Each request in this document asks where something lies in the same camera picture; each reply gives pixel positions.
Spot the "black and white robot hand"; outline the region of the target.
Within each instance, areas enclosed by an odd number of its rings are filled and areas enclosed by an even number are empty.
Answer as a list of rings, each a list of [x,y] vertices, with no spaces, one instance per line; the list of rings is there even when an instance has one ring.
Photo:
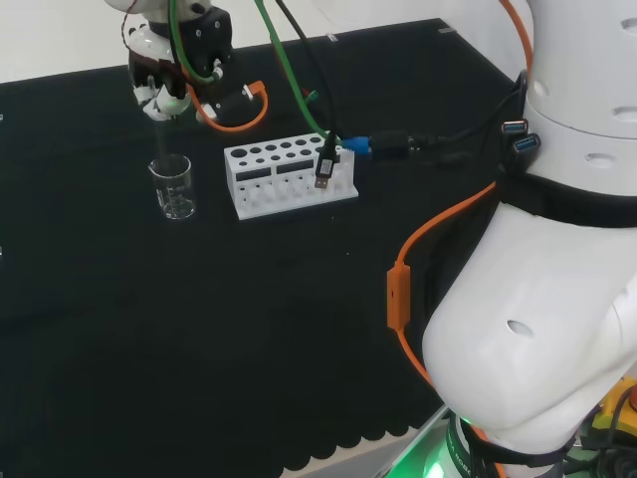
[[[191,105],[183,75],[173,63],[167,38],[147,25],[124,31],[128,71],[135,100],[142,111],[158,122],[175,120]]]

